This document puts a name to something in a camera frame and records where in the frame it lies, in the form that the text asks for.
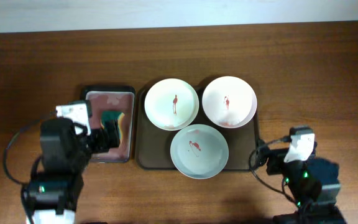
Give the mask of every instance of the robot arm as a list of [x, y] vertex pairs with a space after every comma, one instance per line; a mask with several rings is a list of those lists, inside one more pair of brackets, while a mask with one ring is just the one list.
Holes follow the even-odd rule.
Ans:
[[[281, 194], [298, 207], [294, 214], [275, 216], [274, 223], [346, 223], [335, 206], [336, 196], [341, 188], [337, 179], [339, 166], [315, 157], [317, 142], [314, 141], [314, 134], [311, 134], [313, 130], [307, 126], [291, 128], [290, 135], [280, 140], [290, 142], [289, 149], [270, 150], [262, 143], [262, 147], [254, 153], [255, 166], [250, 167], [255, 169], [267, 162], [268, 175], [283, 175]], [[305, 136], [312, 136], [313, 142], [309, 145], [298, 144], [301, 147], [296, 147], [294, 139]], [[289, 154], [295, 159], [288, 159]], [[293, 197], [285, 193], [286, 185]]]
[[[82, 172], [92, 154], [119, 146], [117, 121], [108, 121], [104, 128], [89, 133], [89, 101], [77, 101], [66, 107], [75, 112], [79, 104], [86, 105], [87, 110], [82, 111], [85, 116], [54, 118], [41, 124], [42, 155], [34, 162], [30, 182], [20, 183], [27, 223], [74, 223], [78, 197], [84, 186]], [[42, 172], [37, 172], [39, 162], [44, 167]]]

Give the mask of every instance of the bowl rim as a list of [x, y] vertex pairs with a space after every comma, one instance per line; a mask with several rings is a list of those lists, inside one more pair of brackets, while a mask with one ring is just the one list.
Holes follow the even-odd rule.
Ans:
[[[211, 84], [213, 82], [218, 82], [220, 79], [223, 79], [223, 78], [234, 78], [240, 82], [243, 82], [245, 83], [250, 90], [252, 90], [252, 106], [251, 106], [251, 110], [249, 111], [249, 113], [247, 114], [246, 118], [244, 118], [242, 121], [240, 121], [238, 124], [234, 125], [234, 126], [223, 126], [223, 125], [220, 125], [219, 123], [215, 123], [207, 114], [206, 110], [205, 110], [205, 107], [204, 107], [204, 99], [205, 99], [205, 92], [206, 90], [208, 89], [208, 87], [211, 88]], [[214, 124], [218, 125], [219, 127], [222, 127], [222, 128], [229, 128], [229, 129], [233, 129], [233, 128], [240, 128], [240, 127], [243, 127], [244, 125], [246, 125], [249, 121], [252, 120], [252, 118], [255, 116], [255, 113], [257, 111], [257, 107], [258, 107], [258, 100], [257, 100], [257, 97], [256, 97], [256, 93], [254, 91], [254, 89], [252, 88], [252, 86], [247, 83], [245, 80], [239, 78], [239, 77], [234, 77], [234, 76], [223, 76], [223, 77], [218, 77], [218, 78], [215, 78], [214, 80], [212, 80], [207, 86], [206, 88], [204, 89], [203, 91], [203, 96], [201, 97], [201, 104], [202, 104], [202, 107], [203, 107], [203, 111], [205, 113], [205, 115], [207, 116], [207, 118]]]
[[[150, 90], [152, 90], [152, 88], [154, 88], [157, 84], [161, 85], [161, 83], [167, 82], [167, 81], [169, 81], [169, 80], [171, 80], [171, 81], [173, 80], [173, 81], [176, 81], [176, 82], [181, 82], [181, 83], [185, 84], [185, 86], [188, 86], [188, 87], [189, 87], [188, 89], [192, 92], [192, 94], [193, 94], [193, 96], [194, 96], [194, 99], [195, 99], [195, 100], [194, 100], [195, 108], [194, 108], [193, 113], [191, 114], [190, 118], [189, 118], [186, 122], [184, 122], [183, 124], [181, 124], [181, 125], [179, 125], [179, 126], [177, 126], [177, 127], [174, 127], [174, 128], [165, 128], [165, 127], [159, 126], [158, 124], [156, 124], [155, 122], [153, 122], [153, 121], [150, 119], [149, 113], [147, 112], [147, 109], [146, 109], [147, 99], [150, 99], [150, 97], [148, 97], [148, 96], [150, 96], [150, 95], [149, 95]], [[186, 81], [181, 80], [181, 79], [179, 79], [179, 78], [166, 78], [166, 79], [160, 80], [160, 81], [158, 81], [157, 83], [155, 83], [155, 84], [147, 91], [146, 97], [145, 97], [145, 100], [144, 100], [144, 110], [145, 110], [147, 119], [148, 119], [152, 124], [154, 124], [154, 126], [160, 128], [160, 129], [162, 129], [162, 130], [165, 130], [165, 131], [178, 131], [178, 130], [181, 130], [181, 129], [187, 127], [189, 124], [191, 124], [191, 123], [194, 121], [194, 119], [196, 119], [197, 114], [198, 114], [198, 111], [200, 110], [200, 101], [199, 101], [199, 99], [198, 99], [198, 95], [197, 95], [196, 90], [195, 90], [189, 83], [187, 83]]]
[[[225, 147], [224, 147], [224, 149], [222, 149], [222, 150], [224, 150], [224, 151], [227, 152], [227, 157], [226, 157], [226, 160], [225, 160], [225, 162], [224, 162], [224, 165], [222, 166], [222, 169], [220, 169], [217, 173], [215, 173], [214, 175], [211, 175], [211, 176], [202, 177], [202, 178], [197, 178], [197, 177], [190, 176], [190, 175], [184, 173], [182, 170], [180, 170], [180, 169], [178, 168], [178, 166], [175, 164], [175, 162], [174, 162], [174, 160], [173, 160], [173, 158], [172, 158], [172, 157], [173, 157], [172, 155], [173, 155], [174, 150], [176, 150], [176, 148], [173, 148], [173, 142], [174, 142], [175, 138], [178, 138], [177, 136], [179, 136], [179, 133], [180, 133], [180, 132], [187, 132], [189, 129], [193, 129], [193, 128], [199, 129], [199, 128], [197, 128], [197, 127], [200, 127], [200, 126], [212, 130], [213, 132], [217, 133], [216, 136], [219, 136], [219, 138], [221, 138], [221, 139], [224, 140], [223, 142], [225, 143]], [[171, 160], [172, 160], [172, 162], [173, 162], [173, 165], [174, 165], [174, 166], [177, 168], [177, 170], [178, 170], [179, 172], [181, 172], [183, 175], [185, 175], [185, 176], [187, 176], [187, 177], [190, 177], [190, 178], [192, 178], [192, 179], [205, 180], [205, 179], [212, 178], [212, 177], [218, 175], [220, 172], [222, 172], [222, 170], [224, 169], [224, 167], [226, 166], [226, 164], [227, 164], [227, 162], [228, 162], [228, 160], [229, 160], [229, 145], [227, 144], [227, 141], [226, 141], [226, 139], [224, 138], [224, 136], [222, 135], [222, 133], [220, 133], [217, 129], [215, 129], [215, 128], [209, 126], [209, 125], [206, 125], [206, 124], [192, 124], [192, 125], [189, 125], [189, 126], [183, 128], [183, 129], [180, 130], [179, 132], [177, 132], [176, 135], [173, 137], [173, 139], [172, 139], [172, 141], [171, 141], [171, 146], [170, 146], [170, 155], [171, 155]]]

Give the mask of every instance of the white wall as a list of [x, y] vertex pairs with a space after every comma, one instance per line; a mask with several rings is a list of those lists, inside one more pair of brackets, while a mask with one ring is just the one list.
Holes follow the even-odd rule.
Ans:
[[358, 20], [358, 0], [0, 0], [0, 32]]

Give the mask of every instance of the white bowl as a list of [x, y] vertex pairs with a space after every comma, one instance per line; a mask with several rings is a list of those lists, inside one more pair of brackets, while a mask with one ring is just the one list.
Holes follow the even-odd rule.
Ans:
[[223, 128], [239, 128], [254, 117], [257, 108], [256, 94], [240, 78], [220, 77], [205, 88], [203, 108], [214, 124]]
[[220, 173], [229, 159], [229, 146], [216, 129], [194, 124], [180, 130], [171, 143], [175, 167], [188, 177], [207, 179]]
[[147, 92], [145, 112], [156, 127], [176, 131], [188, 126], [198, 113], [198, 96], [183, 80], [159, 81]]

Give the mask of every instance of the brown tray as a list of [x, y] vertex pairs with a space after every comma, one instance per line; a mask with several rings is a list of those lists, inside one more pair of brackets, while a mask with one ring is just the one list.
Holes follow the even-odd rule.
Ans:
[[[204, 90], [200, 87], [195, 87], [195, 90], [200, 100], [200, 109], [192, 124], [209, 125], [224, 136], [229, 145], [229, 160], [223, 170], [249, 171], [248, 158], [259, 140], [257, 113], [243, 127], [236, 129], [219, 127], [212, 123], [204, 113], [201, 103]], [[138, 95], [135, 159], [138, 165], [145, 170], [175, 170], [175, 165], [171, 160], [170, 146], [173, 137], [179, 131], [164, 131], [150, 122], [144, 110], [147, 91], [141, 90]]]

